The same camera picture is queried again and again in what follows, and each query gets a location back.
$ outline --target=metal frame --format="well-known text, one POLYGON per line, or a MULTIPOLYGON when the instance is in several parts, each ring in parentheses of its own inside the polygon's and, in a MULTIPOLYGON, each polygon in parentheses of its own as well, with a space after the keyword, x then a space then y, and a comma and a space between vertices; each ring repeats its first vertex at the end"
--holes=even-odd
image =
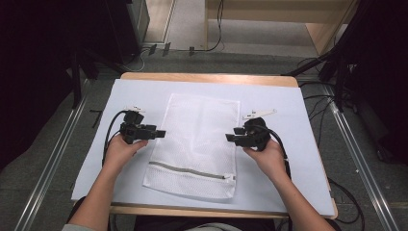
MULTIPOLYGON (((323 87, 324 93, 334 95, 334 92, 327 86, 323 87)), ((360 177, 363 181, 364 186, 369 194, 371 203, 384 227, 384 230, 398 231, 399 228, 395 222, 394 216, 391 212, 390 206, 382 193, 380 187, 378 186, 369 165, 361 151, 350 127, 344 117, 344 114, 339 111, 335 104, 330 104, 334 118, 336 118, 337 124, 342 132, 344 141, 348 147, 354 164, 359 170, 360 177)))
POLYGON ((24 211, 15 227, 15 231, 19 230, 30 230, 31 225, 33 224, 34 219, 36 218, 39 207, 41 206, 42 200, 47 193, 47 190, 51 184, 52 178, 59 166, 60 160, 65 152, 65 148, 69 142, 69 139, 72 135, 72 132, 77 124, 79 117, 84 109, 86 104, 89 90, 91 88, 90 80, 86 79, 83 84, 83 94, 81 101, 78 104, 77 109, 73 109, 69 118, 63 128, 60 137, 57 140, 54 150, 51 153, 50 158, 48 159, 47 164, 42 171, 42 174, 31 192, 29 199, 26 203, 24 211))

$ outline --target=mesh laundry bag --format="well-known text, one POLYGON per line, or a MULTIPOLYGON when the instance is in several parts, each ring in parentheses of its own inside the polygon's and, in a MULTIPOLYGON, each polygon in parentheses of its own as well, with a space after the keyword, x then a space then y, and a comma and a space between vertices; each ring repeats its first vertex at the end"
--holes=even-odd
POLYGON ((240 102, 172 94, 143 185, 182 195, 231 198, 236 147, 225 134, 239 123, 240 102))

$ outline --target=electrical cord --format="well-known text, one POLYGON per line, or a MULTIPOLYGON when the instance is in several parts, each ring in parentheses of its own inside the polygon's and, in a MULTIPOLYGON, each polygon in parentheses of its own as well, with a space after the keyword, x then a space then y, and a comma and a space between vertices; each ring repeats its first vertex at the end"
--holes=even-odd
POLYGON ((330 95, 330 94, 317 94, 317 95, 311 95, 311 96, 304 97, 303 100, 311 99, 311 98, 319 98, 319 97, 333 97, 334 98, 335 96, 330 95))
POLYGON ((117 228, 117 223, 116 223, 116 217, 117 217, 117 215, 113 215, 113 218, 112 218, 112 223, 113 223, 113 229, 114 229, 114 231, 119 231, 119 229, 117 228))
POLYGON ((126 111, 120 111, 114 116, 114 118, 111 121, 111 124, 109 125, 108 132, 106 133, 106 138, 105 138, 105 143, 104 143, 104 148, 103 148, 102 166, 105 164, 106 152, 108 151, 108 145, 112 139, 112 138, 109 139, 109 135, 111 134, 112 126, 114 125, 117 117, 120 116, 121 114, 126 114, 126 111))
MULTIPOLYGON (((265 131, 268 131, 274 138, 276 138, 276 141, 278 141, 279 145, 282 148, 283 159, 285 161, 286 174, 288 174, 289 178, 292 180, 291 167, 289 165, 288 155, 286 154, 285 147, 283 146, 282 140, 280 139, 278 134, 276 134, 273 130, 271 130, 271 129, 267 128, 267 127, 261 126, 261 125, 246 125, 246 126, 244 125, 244 127, 255 127, 255 128, 263 129, 265 131)), ((288 219, 288 230, 290 230, 290 231, 293 230, 293 223, 292 223, 291 217, 289 217, 289 219, 288 219)))
POLYGON ((301 85, 299 85, 299 87, 302 88, 303 86, 310 85, 310 84, 320 84, 320 85, 327 85, 327 86, 330 86, 330 87, 335 87, 334 84, 324 83, 324 82, 321 82, 321 81, 307 81, 307 82, 304 82, 301 85))
POLYGON ((148 51, 148 50, 142 51, 142 52, 140 53, 140 55, 139 55, 140 60, 141 60, 141 63, 142 63, 141 68, 139 68, 139 69, 137 69, 137 70, 134 70, 134 69, 131 69, 131 68, 127 67, 126 65, 122 65, 122 67, 124 67, 125 69, 127 69, 127 70, 129 70, 129 71, 132 71, 132 72, 140 72, 140 71, 142 71, 142 70, 144 69, 144 59, 143 59, 143 56, 142 56, 142 55, 143 55, 144 52, 146 52, 146 51, 148 51))
MULTIPOLYGON (((222 39, 222 30, 221 30, 221 23, 222 23, 222 16, 223 16, 223 11, 224 11, 224 0, 220 0, 219 1, 219 5, 218 5, 218 10, 217 10, 217 26, 218 26, 218 41, 216 43, 216 45, 214 45, 212 48, 210 49, 198 49, 198 50, 193 50, 193 52, 210 52, 215 50, 220 43, 223 44, 223 42, 221 41, 222 39)), ((143 47, 143 48, 148 48, 148 50, 150 50, 153 46, 152 45, 150 47, 143 47)), ((185 49, 168 49, 169 51, 182 51, 182 52, 191 52, 191 50, 185 50, 185 49)))
POLYGON ((356 222, 359 218, 361 219, 361 230, 364 231, 366 229, 366 221, 364 218, 364 213, 363 210, 361 209, 360 205, 358 204, 356 198, 354 195, 348 191, 344 186, 340 185, 339 183, 335 182, 334 180, 330 179, 327 177, 327 180, 329 181, 330 184, 336 186, 338 189, 340 189, 347 197, 353 202, 354 206, 357 209, 357 217, 354 218, 353 220, 341 220, 339 218, 336 218, 336 221, 344 223, 344 224, 351 224, 356 222))
POLYGON ((287 220, 287 219, 282 219, 282 220, 280 221, 279 225, 276 227, 276 231, 281 231, 283 225, 285 225, 286 223, 288 223, 288 220, 287 220))
MULTIPOLYGON (((317 116, 317 115, 319 115, 319 114, 322 114, 322 115, 321 115, 321 118, 320 118, 320 125, 319 125, 318 146, 320 145, 321 130, 322 130, 322 125, 323 125, 322 123, 323 123, 323 119, 324 119, 324 114, 325 114, 325 112, 326 112, 328 106, 330 106, 330 104, 331 104, 332 102, 334 102, 334 98, 333 98, 333 96, 331 96, 331 95, 326 95, 326 96, 323 96, 323 97, 324 97, 324 98, 330 97, 331 99, 329 100, 329 102, 326 104, 326 106, 325 106, 322 110, 320 110, 319 112, 315 113, 312 117, 310 117, 311 114, 313 113, 313 111, 315 110, 317 104, 319 104, 319 103, 324 99, 324 98, 322 98, 320 101, 318 101, 318 102, 315 104, 315 107, 314 107, 314 109, 312 110, 312 112, 309 113, 309 117, 310 117, 309 119, 310 119, 310 120, 312 120, 315 116, 317 116)), ((357 217, 354 218, 353 220, 341 220, 341 219, 339 219, 339 218, 336 218, 336 221, 341 222, 341 223, 344 223, 344 224, 351 224, 351 223, 356 222, 359 218, 361 218, 361 222, 362 222, 362 229, 361 229, 361 230, 364 231, 364 230, 365 230, 365 226, 366 226, 366 225, 365 225, 364 214, 363 214, 363 211, 362 211, 361 207, 359 206, 357 200, 355 199, 355 197, 354 197, 354 196, 351 194, 351 192, 349 192, 345 187, 339 185, 338 183, 336 183, 335 181, 333 181, 333 180, 330 179, 330 178, 327 178, 327 179, 328 179, 328 181, 329 181, 330 184, 333 184, 333 185, 335 185, 336 187, 338 187, 343 193, 345 193, 345 194, 347 195, 348 198, 350 198, 350 200, 351 200, 351 201, 353 202, 353 204, 356 206, 357 212, 358 212, 357 217)))
MULTIPOLYGON (((307 61, 307 60, 318 60, 318 59, 319 59, 319 58, 306 58, 306 59, 303 59, 303 60, 299 61, 299 63, 297 63, 296 67, 299 68, 300 64, 303 63, 303 62, 305 62, 305 61, 307 61)), ((318 73, 320 73, 320 70, 318 69, 318 67, 317 67, 316 65, 315 65, 315 70, 316 70, 318 73)))
POLYGON ((132 58, 130 59, 130 61, 126 62, 124 65, 130 64, 137 57, 137 55, 136 54, 131 54, 131 57, 132 58))

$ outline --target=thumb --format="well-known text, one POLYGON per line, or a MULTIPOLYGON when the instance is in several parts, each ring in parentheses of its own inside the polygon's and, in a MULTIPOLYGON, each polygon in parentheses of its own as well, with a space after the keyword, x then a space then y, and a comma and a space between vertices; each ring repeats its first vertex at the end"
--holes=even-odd
POLYGON ((132 148, 132 151, 134 153, 136 153, 139 149, 143 148, 144 146, 146 146, 148 144, 148 141, 137 141, 133 144, 130 145, 130 148, 132 148))
POLYGON ((254 149, 250 147, 243 147, 242 150, 248 154, 252 159, 256 160, 256 156, 258 155, 258 152, 255 151, 254 149))

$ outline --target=table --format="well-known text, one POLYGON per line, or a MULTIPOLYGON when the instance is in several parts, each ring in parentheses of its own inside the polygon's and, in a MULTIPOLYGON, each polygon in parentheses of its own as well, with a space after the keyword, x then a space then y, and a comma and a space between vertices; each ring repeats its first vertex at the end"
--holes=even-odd
MULTIPOLYGON (((218 6, 219 0, 206 0, 206 38, 208 19, 217 19, 218 6)), ((356 6, 357 0, 224 0, 222 19, 306 23, 321 55, 353 16, 356 6)))
MULTIPOLYGON (((250 87, 250 86, 275 86, 275 87, 293 88, 294 90, 297 89, 297 82, 293 77, 283 77, 283 76, 182 74, 182 73, 124 73, 121 76, 121 79, 122 80, 138 80, 138 81, 148 80, 149 82, 146 82, 146 83, 150 83, 150 84, 151 84, 151 81, 156 81, 155 83, 157 83, 157 85, 165 85, 171 82, 180 83, 184 85, 188 85, 188 83, 206 83, 206 84, 210 84, 211 87, 214 87, 213 83, 217 83, 217 84, 223 84, 222 87, 228 87, 228 88, 243 88, 243 87, 246 88, 246 86, 248 86, 249 88, 258 88, 258 87, 250 87)), ((319 161, 318 167, 322 167, 321 159, 319 158, 318 161, 319 161)), ((84 163, 84 167, 81 169, 81 171, 89 170, 86 164, 87 164, 87 160, 84 163)), ((327 184, 327 180, 325 179, 324 171, 322 172, 322 174, 323 174, 322 177, 324 178, 325 184, 327 184)), ((91 184, 91 180, 88 180, 88 182, 84 183, 84 181, 81 180, 80 176, 78 177, 77 184, 75 186, 73 199, 80 198, 83 195, 84 191, 76 192, 78 188, 83 187, 81 185, 86 184, 87 187, 90 187, 89 184, 91 184)), ((118 179, 118 181, 119 182, 117 184, 119 185, 123 184, 123 182, 120 182, 121 181, 120 179, 118 179)), ((178 200, 178 198, 171 197, 171 195, 169 195, 168 198, 169 200, 178 200)), ((237 210, 237 209, 234 209, 236 208, 234 206, 231 207, 232 209, 231 208, 224 209, 223 207, 228 207, 228 204, 220 204, 220 205, 217 205, 216 208, 204 208, 204 207, 203 208, 198 208, 198 207, 191 208, 191 207, 186 206, 188 205, 188 203, 189 202, 182 203, 180 206, 167 206, 167 205, 158 206, 158 205, 149 204, 146 201, 142 203, 137 203, 137 204, 116 203, 114 206, 112 206, 111 213, 133 214, 133 215, 159 215, 159 216, 172 215, 172 216, 190 216, 190 217, 218 217, 218 218, 281 218, 281 217, 286 216, 286 214, 282 212, 273 213, 273 212, 262 212, 262 211, 260 212, 260 211, 237 210)), ((337 209, 334 204, 334 200, 331 198, 329 200, 329 203, 331 203, 330 206, 333 206, 332 207, 333 213, 331 216, 327 216, 327 217, 334 218, 337 216, 337 209)))

